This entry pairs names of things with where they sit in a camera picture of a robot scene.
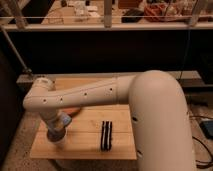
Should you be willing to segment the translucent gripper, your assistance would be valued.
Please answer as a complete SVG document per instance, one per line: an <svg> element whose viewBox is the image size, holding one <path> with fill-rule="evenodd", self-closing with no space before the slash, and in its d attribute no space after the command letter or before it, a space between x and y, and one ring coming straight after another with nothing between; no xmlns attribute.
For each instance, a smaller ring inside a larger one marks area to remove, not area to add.
<svg viewBox="0 0 213 171"><path fill-rule="evenodd" d="M59 131L48 128L47 129L47 138L49 140L61 140L66 134L66 129L62 128Z"/></svg>

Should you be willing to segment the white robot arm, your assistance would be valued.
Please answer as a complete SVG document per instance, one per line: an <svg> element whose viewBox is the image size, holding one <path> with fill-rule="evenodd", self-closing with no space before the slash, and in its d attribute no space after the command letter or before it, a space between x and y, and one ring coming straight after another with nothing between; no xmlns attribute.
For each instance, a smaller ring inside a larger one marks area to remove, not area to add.
<svg viewBox="0 0 213 171"><path fill-rule="evenodd" d="M113 104L129 106L139 171L196 171L186 98L167 72L150 70L65 90L40 77L23 100L52 133L64 129L62 108Z"/></svg>

